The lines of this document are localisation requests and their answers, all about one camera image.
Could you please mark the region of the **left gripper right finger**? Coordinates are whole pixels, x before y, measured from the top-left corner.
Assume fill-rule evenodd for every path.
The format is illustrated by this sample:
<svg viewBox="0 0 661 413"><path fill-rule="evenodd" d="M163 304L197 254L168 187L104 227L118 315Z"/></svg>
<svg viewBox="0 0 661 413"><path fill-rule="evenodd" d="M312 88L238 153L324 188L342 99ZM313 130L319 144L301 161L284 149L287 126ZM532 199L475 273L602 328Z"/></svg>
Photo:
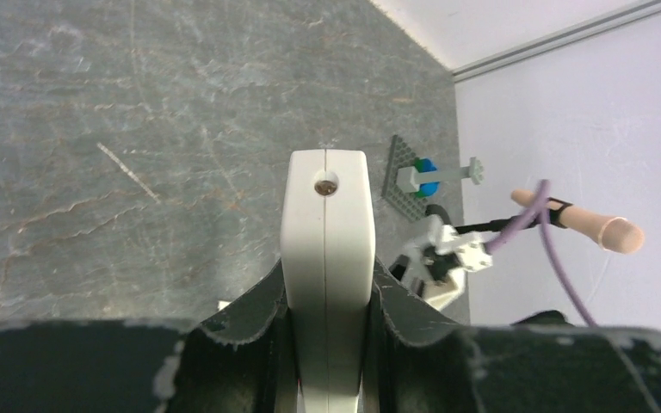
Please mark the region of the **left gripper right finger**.
<svg viewBox="0 0 661 413"><path fill-rule="evenodd" d="M661 412L661 332L457 324L376 262L367 412Z"/></svg>

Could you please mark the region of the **white remote control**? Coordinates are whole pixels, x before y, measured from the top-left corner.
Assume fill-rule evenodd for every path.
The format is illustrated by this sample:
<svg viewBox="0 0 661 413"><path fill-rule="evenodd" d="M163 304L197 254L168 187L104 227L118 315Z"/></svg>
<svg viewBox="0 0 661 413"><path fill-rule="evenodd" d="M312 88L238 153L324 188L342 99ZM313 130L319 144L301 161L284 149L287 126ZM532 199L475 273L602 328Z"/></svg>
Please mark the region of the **white remote control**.
<svg viewBox="0 0 661 413"><path fill-rule="evenodd" d="M281 215L281 266L307 412L358 408L374 260L365 153L293 152Z"/></svg>

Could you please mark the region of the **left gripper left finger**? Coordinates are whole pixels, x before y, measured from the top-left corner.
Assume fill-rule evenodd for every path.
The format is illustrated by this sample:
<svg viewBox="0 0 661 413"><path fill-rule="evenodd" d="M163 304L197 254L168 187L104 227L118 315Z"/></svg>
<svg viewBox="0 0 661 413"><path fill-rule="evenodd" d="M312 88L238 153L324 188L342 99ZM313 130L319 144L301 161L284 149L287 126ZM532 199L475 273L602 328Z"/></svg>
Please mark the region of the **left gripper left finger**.
<svg viewBox="0 0 661 413"><path fill-rule="evenodd" d="M293 357L280 265L211 317L0 322L0 412L280 412Z"/></svg>

